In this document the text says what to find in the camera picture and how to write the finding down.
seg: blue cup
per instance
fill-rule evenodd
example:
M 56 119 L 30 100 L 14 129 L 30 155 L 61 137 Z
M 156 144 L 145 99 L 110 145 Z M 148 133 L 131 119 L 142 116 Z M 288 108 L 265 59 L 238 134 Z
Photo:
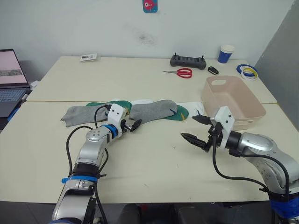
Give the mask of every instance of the blue cup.
M 232 45 L 221 45 L 221 49 L 220 49 L 220 53 L 219 53 L 219 57 L 218 57 L 218 61 L 222 64 L 225 64 L 226 62 L 228 62 L 230 56 L 232 55 L 232 53 L 234 52 L 235 47 Z

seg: black game controller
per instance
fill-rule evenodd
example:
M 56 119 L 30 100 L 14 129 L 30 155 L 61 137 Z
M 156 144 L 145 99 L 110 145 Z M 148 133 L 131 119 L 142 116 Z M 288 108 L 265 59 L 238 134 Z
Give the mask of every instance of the black game controller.
M 206 61 L 204 56 L 195 58 L 195 57 L 181 57 L 175 53 L 170 59 L 170 65 L 172 67 L 183 66 L 191 68 L 199 68 L 200 70 L 205 69 Z

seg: red scissors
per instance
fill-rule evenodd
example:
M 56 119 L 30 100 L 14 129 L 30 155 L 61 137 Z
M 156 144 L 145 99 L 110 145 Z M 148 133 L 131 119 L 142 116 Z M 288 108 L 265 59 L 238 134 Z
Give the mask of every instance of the red scissors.
M 192 77 L 192 70 L 188 68 L 182 68 L 177 71 L 163 71 L 163 72 L 169 72 L 174 73 L 180 76 L 181 78 L 191 78 Z

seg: tape roll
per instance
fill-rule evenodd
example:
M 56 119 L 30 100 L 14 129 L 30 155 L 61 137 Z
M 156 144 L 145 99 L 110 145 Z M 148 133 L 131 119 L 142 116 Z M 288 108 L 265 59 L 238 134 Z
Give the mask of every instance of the tape roll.
M 242 70 L 245 69 L 245 68 L 252 68 L 257 73 L 256 68 L 249 65 L 249 64 L 239 64 L 237 66 L 237 72 L 239 72 L 241 74 Z M 247 73 L 247 72 L 244 72 L 244 75 L 248 76 L 248 77 L 254 77 L 255 76 L 253 73 Z
M 250 77 L 249 77 L 249 76 L 246 76 L 246 75 L 244 74 L 244 72 L 246 72 L 246 71 L 251 71 L 252 74 L 253 74 L 253 76 L 250 76 Z M 257 72 L 256 72 L 255 70 L 253 70 L 252 68 L 244 68 L 244 69 L 241 71 L 241 76 L 242 76 L 243 79 L 250 80 L 250 81 L 254 81 L 254 80 L 257 79 L 258 74 L 257 74 Z

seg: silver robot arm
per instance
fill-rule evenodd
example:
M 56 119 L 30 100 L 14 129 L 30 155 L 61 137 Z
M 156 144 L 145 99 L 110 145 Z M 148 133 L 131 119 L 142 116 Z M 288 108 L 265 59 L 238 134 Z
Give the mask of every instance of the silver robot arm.
M 127 129 L 135 130 L 141 123 L 139 120 L 128 126 L 125 115 L 125 108 L 112 104 L 107 125 L 101 125 L 86 134 L 86 141 L 77 156 L 71 175 L 62 180 L 64 187 L 50 224 L 93 223 L 97 182 L 104 176 L 100 174 L 104 153 L 107 153 L 107 147 L 114 139 L 121 137 Z
M 181 133 L 181 135 L 206 152 L 213 146 L 213 163 L 216 172 L 227 179 L 253 181 L 221 174 L 216 166 L 214 153 L 216 147 L 220 147 L 228 149 L 230 155 L 244 157 L 262 175 L 266 185 L 258 181 L 253 182 L 264 186 L 260 190 L 268 193 L 272 209 L 278 213 L 281 223 L 299 224 L 299 164 L 291 156 L 282 152 L 274 140 L 267 136 L 232 131 L 235 120 L 227 106 L 221 107 L 212 118 L 202 115 L 193 118 L 202 124 L 211 125 L 208 142 L 188 133 Z

